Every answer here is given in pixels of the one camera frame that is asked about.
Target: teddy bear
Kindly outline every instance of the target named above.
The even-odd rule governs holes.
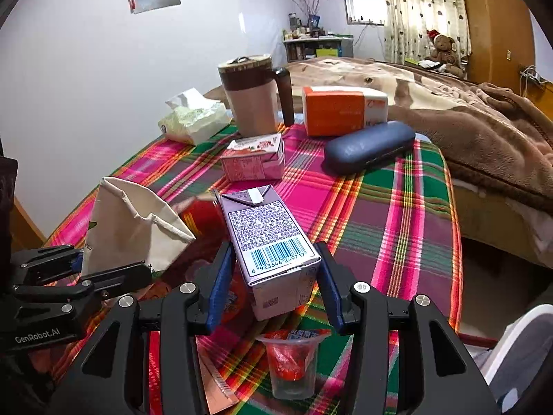
[[[438,33],[436,30],[427,31],[427,34],[436,49],[426,59],[445,64],[448,73],[462,78],[464,73],[459,64],[459,58],[454,53],[455,40]]]

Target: window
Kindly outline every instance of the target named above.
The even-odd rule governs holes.
[[[383,25],[386,21],[386,0],[344,0],[349,25]]]

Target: red hat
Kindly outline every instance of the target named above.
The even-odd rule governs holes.
[[[436,30],[431,30],[431,31],[427,30],[427,34],[432,42],[434,42],[434,37],[440,35],[440,33],[438,33]]]

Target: metal screw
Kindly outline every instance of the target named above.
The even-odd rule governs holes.
[[[417,304],[421,306],[428,306],[430,304],[430,298],[426,295],[417,295],[415,298]]]
[[[119,300],[119,305],[121,307],[129,307],[134,302],[134,298],[130,295],[124,296]]]
[[[182,293],[192,293],[194,290],[196,290],[196,285],[194,285],[192,282],[185,282],[179,287],[179,290]]]
[[[366,293],[371,289],[371,286],[366,282],[359,281],[356,282],[355,285],[353,285],[353,288],[359,293]]]

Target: orange box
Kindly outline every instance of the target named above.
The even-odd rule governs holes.
[[[305,128],[311,136],[337,136],[388,121],[388,96],[366,87],[322,85],[302,92]]]

